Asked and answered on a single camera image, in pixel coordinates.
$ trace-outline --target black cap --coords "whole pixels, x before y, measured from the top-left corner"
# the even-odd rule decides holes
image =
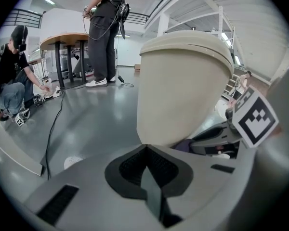
[[[11,38],[14,41],[15,49],[18,49],[19,45],[25,43],[28,36],[28,28],[26,26],[17,26],[11,34]]]

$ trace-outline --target jeans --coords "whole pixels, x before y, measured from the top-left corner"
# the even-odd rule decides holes
[[[89,36],[98,39],[112,22],[113,19],[108,17],[93,17],[90,23]],[[118,23],[114,22],[100,39],[89,38],[88,40],[88,55],[94,69],[95,81],[101,81],[104,78],[110,80],[116,75],[114,45],[118,26]]]
[[[21,105],[34,97],[33,83],[24,70],[20,71],[15,80],[0,85],[0,109],[8,110],[12,115],[19,112]]]

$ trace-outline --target black railing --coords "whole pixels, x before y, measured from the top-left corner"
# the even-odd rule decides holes
[[[40,28],[42,15],[28,10],[13,9],[2,26],[30,26]]]
[[[145,25],[149,18],[146,14],[130,12],[126,22]]]

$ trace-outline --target person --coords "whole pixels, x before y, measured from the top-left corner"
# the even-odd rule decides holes
[[[252,76],[251,71],[247,71],[244,75],[241,75],[236,79],[236,83],[229,92],[229,96],[232,96],[232,98],[229,100],[228,106],[232,107],[236,101],[239,99],[239,97],[246,91],[247,87],[247,79]]]
[[[28,110],[33,104],[33,84],[50,91],[49,87],[40,84],[26,55],[19,51],[19,47],[25,45],[27,35],[26,26],[17,26],[9,43],[0,47],[0,121],[16,117],[23,101],[24,109]]]
[[[91,18],[88,41],[88,55],[95,80],[87,83],[86,87],[105,87],[107,82],[116,82],[114,47],[119,27],[116,18],[117,8],[124,2],[125,0],[92,0],[83,13],[86,17],[97,5]]]

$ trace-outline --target sneaker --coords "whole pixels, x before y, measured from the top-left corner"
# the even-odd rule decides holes
[[[86,87],[94,88],[94,87],[106,87],[108,86],[106,78],[101,81],[91,81],[90,83],[86,84]]]
[[[112,77],[110,80],[107,80],[108,83],[115,83],[116,82],[116,77]]]
[[[26,120],[30,118],[30,110],[28,108],[23,108],[18,113],[20,116],[24,117]]]

